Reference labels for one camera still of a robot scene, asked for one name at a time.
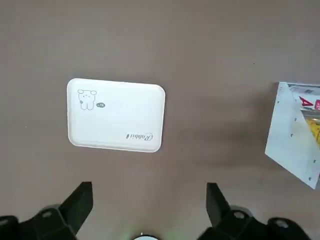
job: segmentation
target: white plastic tray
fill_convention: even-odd
[[[74,78],[67,85],[69,140],[81,147],[156,152],[165,98],[155,84]]]

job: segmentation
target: gray floor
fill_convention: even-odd
[[[207,182],[266,221],[320,237],[320,193],[264,156],[272,86],[319,83],[320,2],[1,0],[0,214],[21,220],[92,181],[79,239],[139,231],[194,240]],[[166,90],[157,153],[80,148],[67,138],[74,77]]]

